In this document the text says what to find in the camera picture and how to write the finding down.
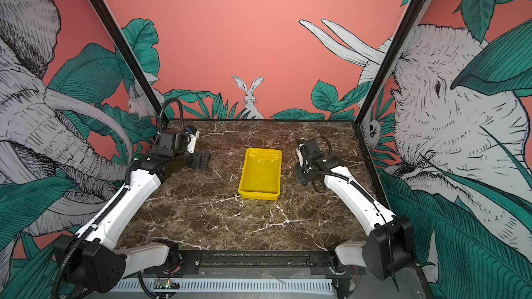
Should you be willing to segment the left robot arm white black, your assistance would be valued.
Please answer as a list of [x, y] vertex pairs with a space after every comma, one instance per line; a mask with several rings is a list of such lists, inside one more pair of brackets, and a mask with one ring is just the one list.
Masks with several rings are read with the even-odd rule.
[[84, 298], [91, 292], [109, 292], [123, 278], [152, 267], [167, 275], [181, 269], [179, 245], [169, 239], [126, 250], [116, 245], [140, 207], [166, 179], [183, 168], [206, 169], [210, 154], [195, 150], [199, 135], [195, 127], [163, 131], [152, 152], [127, 166], [125, 183], [96, 216], [75, 235], [60, 236], [53, 247], [58, 270], [52, 298], [60, 297], [65, 282], [81, 287], [80, 298]]

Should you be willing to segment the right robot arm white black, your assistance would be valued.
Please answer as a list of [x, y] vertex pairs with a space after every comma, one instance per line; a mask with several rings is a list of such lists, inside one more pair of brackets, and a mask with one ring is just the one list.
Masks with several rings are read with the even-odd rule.
[[352, 212], [367, 236], [365, 242], [345, 242], [335, 247], [340, 264], [361, 266], [385, 280], [416, 261], [414, 226], [374, 198], [355, 179], [345, 162], [333, 153], [330, 141], [324, 152], [317, 140], [296, 140], [296, 180], [302, 185], [320, 182], [334, 192]]

